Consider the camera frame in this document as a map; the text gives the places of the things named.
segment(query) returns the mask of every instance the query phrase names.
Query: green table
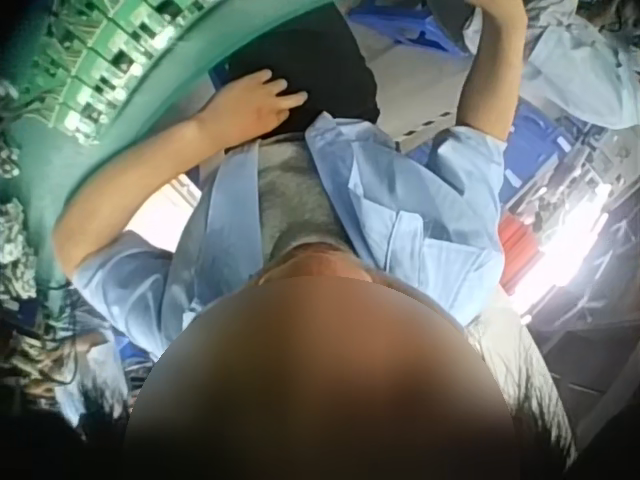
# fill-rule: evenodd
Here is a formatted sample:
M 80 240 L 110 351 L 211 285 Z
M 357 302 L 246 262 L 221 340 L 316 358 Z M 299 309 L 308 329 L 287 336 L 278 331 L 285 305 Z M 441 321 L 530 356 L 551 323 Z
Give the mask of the green table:
M 0 196 L 24 205 L 29 241 L 38 253 L 38 280 L 64 281 L 51 231 L 65 203 L 96 169 L 144 138 L 166 109 L 211 67 L 258 35 L 330 0 L 226 0 L 200 19 L 143 78 L 97 145 L 85 146 L 41 121 L 25 117 L 11 127 L 21 145 L 22 174 L 0 180 Z

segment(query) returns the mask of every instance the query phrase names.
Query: person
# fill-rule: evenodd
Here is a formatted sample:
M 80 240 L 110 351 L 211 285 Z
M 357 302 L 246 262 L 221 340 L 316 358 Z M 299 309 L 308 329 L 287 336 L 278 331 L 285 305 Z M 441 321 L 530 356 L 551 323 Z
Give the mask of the person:
M 375 80 L 329 4 L 236 52 L 200 113 L 80 189 L 55 227 L 59 263 L 159 359 L 129 430 L 183 420 L 202 435 L 154 438 L 206 450 L 196 460 L 224 478 L 512 478 L 518 428 L 462 327 L 503 269 L 527 18 L 519 1 L 473 3 L 478 55 L 426 167 L 375 127 Z M 175 254 L 122 233 L 222 151 Z M 156 466 L 177 460 L 159 452 Z
M 621 130 L 640 124 L 640 2 L 529 0 L 527 62 L 521 94 L 550 100 L 585 122 Z M 482 30 L 476 10 L 464 31 L 475 53 Z

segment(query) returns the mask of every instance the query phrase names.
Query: hand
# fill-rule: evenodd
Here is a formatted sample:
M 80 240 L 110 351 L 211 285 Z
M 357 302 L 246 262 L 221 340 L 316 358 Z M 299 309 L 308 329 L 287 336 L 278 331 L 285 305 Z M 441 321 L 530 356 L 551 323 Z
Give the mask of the hand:
M 289 118 L 291 109 L 307 101 L 305 92 L 278 96 L 287 82 L 269 82 L 272 75 L 262 70 L 230 83 L 196 115 L 204 135 L 218 142 L 216 147 L 236 147 L 271 132 Z
M 467 0 L 501 23 L 526 20 L 524 0 Z

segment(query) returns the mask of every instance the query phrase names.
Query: black cloth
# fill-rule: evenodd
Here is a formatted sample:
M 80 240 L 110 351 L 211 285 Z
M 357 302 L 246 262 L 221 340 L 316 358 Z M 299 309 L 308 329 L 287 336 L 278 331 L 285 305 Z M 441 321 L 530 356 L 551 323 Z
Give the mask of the black cloth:
M 231 80 L 265 68 L 289 82 L 285 94 L 309 93 L 307 103 L 265 137 L 302 133 L 322 112 L 374 124 L 380 116 L 373 73 L 334 4 L 280 25 L 229 58 Z

